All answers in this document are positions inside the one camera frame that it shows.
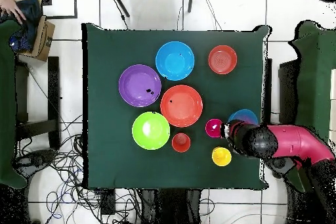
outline yellow cup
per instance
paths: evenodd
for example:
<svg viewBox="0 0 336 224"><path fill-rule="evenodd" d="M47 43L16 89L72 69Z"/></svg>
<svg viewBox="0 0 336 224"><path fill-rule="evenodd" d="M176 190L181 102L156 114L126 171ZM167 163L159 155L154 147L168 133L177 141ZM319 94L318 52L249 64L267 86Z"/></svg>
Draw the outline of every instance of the yellow cup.
<svg viewBox="0 0 336 224"><path fill-rule="evenodd" d="M212 158L217 166L227 166L231 162L231 153L227 148L218 146L213 149Z"/></svg>

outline green bowl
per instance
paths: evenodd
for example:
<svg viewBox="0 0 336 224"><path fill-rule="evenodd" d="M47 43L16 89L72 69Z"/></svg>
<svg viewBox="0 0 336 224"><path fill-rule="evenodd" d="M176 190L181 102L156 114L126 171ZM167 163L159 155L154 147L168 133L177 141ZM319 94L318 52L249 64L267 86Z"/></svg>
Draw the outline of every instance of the green bowl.
<svg viewBox="0 0 336 224"><path fill-rule="evenodd" d="M141 148L157 150L169 139L169 123L157 112L142 113L133 123L132 136Z"/></svg>

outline blue plate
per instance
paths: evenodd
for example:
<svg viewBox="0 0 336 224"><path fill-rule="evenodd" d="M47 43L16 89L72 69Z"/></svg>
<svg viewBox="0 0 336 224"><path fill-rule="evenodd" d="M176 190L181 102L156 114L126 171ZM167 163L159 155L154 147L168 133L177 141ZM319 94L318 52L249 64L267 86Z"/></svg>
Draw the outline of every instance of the blue plate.
<svg viewBox="0 0 336 224"><path fill-rule="evenodd" d="M168 80L182 80L194 68L195 58L192 50L180 41L168 42L156 54L156 68Z"/></svg>
<svg viewBox="0 0 336 224"><path fill-rule="evenodd" d="M253 125L258 124L257 116L249 109L241 109L231 114L231 116L228 119L228 122L232 120L241 120L247 123L252 123Z"/></svg>

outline orange plate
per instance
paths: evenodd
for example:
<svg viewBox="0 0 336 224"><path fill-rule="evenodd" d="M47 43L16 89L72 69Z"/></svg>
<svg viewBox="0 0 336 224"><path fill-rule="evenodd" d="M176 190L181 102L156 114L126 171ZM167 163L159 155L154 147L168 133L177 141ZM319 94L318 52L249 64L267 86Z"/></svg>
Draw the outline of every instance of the orange plate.
<svg viewBox="0 0 336 224"><path fill-rule="evenodd" d="M209 66L217 74L228 74L237 64L237 54L227 45L218 45L209 54Z"/></svg>
<svg viewBox="0 0 336 224"><path fill-rule="evenodd" d="M176 127L188 127L201 116L203 103L200 94L186 85L168 89L161 100L161 113Z"/></svg>

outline green tablecloth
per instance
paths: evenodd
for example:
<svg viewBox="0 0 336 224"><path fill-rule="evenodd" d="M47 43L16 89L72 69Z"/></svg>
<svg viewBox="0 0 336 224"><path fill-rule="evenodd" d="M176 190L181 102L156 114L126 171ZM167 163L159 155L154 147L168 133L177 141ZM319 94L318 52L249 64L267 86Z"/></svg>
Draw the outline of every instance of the green tablecloth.
<svg viewBox="0 0 336 224"><path fill-rule="evenodd" d="M327 143L331 70L336 68L336 32L319 28L315 22L303 22L297 27L297 36L292 42L300 63L295 124L311 129Z"/></svg>
<svg viewBox="0 0 336 224"><path fill-rule="evenodd" d="M16 189L27 185L11 164L16 145L16 97L14 53L9 37L19 29L11 20L0 24L0 183Z"/></svg>
<svg viewBox="0 0 336 224"><path fill-rule="evenodd" d="M255 32L108 31L92 24L86 27L88 64L83 65L88 66L90 188L260 190L267 187L259 177L260 160L256 158L233 154L228 166L216 166L211 152L216 146L227 146L227 142L212 139L205 133L207 120L226 121L241 108L251 109L260 117L263 38L268 35L267 26ZM181 41L193 50L192 73L181 81L161 78L161 95L154 104L145 108L128 105L118 91L120 75L133 64L156 69L156 53L168 41ZM208 65L208 55L217 45L229 45L237 52L237 66L226 76L214 73ZM180 131L190 136L189 151L175 152L171 138L159 150L140 148L132 138L134 120L143 112L159 112L162 94L179 84L193 87L203 100L203 113L194 125L182 129L171 126L171 138Z"/></svg>

